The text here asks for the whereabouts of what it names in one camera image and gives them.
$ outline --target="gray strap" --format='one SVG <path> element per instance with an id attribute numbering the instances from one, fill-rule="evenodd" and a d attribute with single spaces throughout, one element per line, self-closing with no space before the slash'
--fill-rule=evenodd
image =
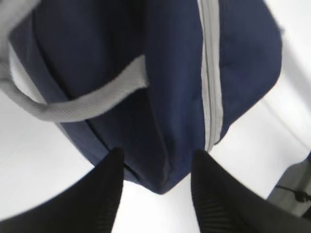
<path id="1" fill-rule="evenodd" d="M 0 75 L 0 89 L 13 102 L 34 117 L 52 122 L 76 122 L 99 116 L 136 90 L 148 86 L 143 55 L 107 85 L 63 103 L 42 104 L 33 101 L 16 87 L 6 63 L 0 63 Z"/>

